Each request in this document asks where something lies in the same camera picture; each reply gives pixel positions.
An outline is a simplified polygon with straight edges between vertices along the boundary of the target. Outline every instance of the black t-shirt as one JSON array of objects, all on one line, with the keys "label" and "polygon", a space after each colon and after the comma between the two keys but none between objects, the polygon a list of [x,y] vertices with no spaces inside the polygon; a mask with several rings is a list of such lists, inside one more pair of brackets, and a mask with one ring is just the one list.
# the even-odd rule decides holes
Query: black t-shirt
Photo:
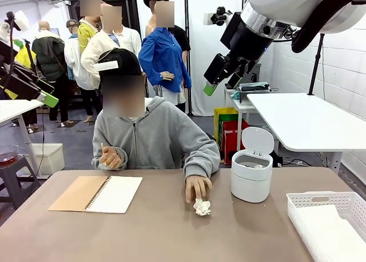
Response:
[{"label": "black t-shirt", "polygon": [[182,51],[190,51],[188,37],[185,34],[184,29],[180,28],[179,26],[174,26],[168,28],[169,32],[174,35],[177,42],[181,46]]}]

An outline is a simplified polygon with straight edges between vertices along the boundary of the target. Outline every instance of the white brick wall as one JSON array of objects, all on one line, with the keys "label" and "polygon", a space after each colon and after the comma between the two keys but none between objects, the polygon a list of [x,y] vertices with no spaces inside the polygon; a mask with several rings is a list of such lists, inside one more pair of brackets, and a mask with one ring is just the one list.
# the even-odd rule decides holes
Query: white brick wall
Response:
[{"label": "white brick wall", "polygon": [[[302,53],[289,43],[272,45],[261,59],[261,80],[283,93],[307,92],[319,36]],[[323,98],[323,58],[314,94]],[[325,98],[366,119],[366,16],[353,28],[324,38]],[[344,153],[342,163],[366,184],[366,152]]]}]

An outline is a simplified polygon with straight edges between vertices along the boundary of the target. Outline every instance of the bowl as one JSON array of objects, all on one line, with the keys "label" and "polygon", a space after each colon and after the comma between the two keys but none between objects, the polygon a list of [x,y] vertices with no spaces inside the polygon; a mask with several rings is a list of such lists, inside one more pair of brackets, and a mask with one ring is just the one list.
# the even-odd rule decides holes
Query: bowl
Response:
[{"label": "bowl", "polygon": [[0,164],[11,163],[17,158],[19,154],[19,146],[6,145],[0,146]]}]

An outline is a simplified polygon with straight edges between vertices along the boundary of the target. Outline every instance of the dark green jacket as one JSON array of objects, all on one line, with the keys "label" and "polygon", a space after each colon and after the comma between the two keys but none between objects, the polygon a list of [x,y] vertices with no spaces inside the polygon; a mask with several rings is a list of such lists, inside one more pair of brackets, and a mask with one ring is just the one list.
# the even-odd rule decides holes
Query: dark green jacket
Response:
[{"label": "dark green jacket", "polygon": [[59,38],[43,37],[33,41],[32,51],[37,55],[37,66],[49,82],[56,82],[67,75],[64,48],[65,44]]}]

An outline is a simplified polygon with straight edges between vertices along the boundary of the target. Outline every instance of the brown table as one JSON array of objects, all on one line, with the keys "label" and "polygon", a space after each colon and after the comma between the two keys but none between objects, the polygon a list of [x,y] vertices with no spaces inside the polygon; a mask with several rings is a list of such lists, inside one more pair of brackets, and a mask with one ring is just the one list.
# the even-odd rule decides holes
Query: brown table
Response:
[{"label": "brown table", "polygon": [[[144,177],[126,214],[47,211],[78,176],[109,174]],[[0,261],[312,261],[285,194],[351,191],[327,168],[275,169],[261,204],[231,195],[230,169],[212,180],[212,215],[200,217],[184,202],[179,170],[58,172],[0,227]]]}]

